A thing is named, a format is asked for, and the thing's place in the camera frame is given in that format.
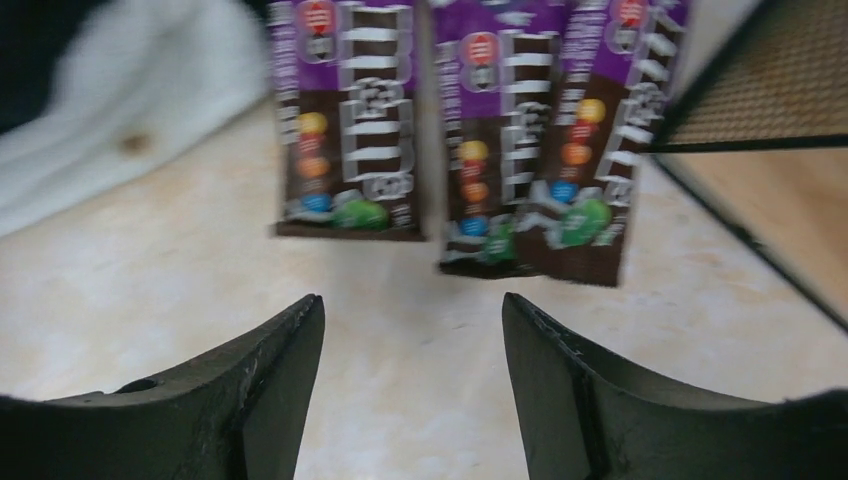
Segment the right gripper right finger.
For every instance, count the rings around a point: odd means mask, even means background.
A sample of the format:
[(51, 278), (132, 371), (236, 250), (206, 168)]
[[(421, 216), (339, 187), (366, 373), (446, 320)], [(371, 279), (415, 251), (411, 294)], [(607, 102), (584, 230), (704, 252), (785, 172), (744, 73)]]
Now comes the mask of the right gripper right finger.
[(533, 479), (843, 479), (843, 389), (765, 403), (699, 388), (503, 299), (509, 376)]

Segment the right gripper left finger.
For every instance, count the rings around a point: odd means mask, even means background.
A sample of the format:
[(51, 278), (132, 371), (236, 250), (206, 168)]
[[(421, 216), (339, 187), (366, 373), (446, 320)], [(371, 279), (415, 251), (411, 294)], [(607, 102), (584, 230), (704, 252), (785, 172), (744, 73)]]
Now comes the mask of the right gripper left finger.
[(325, 332), (305, 296), (112, 393), (1, 400), (5, 479), (290, 479)]

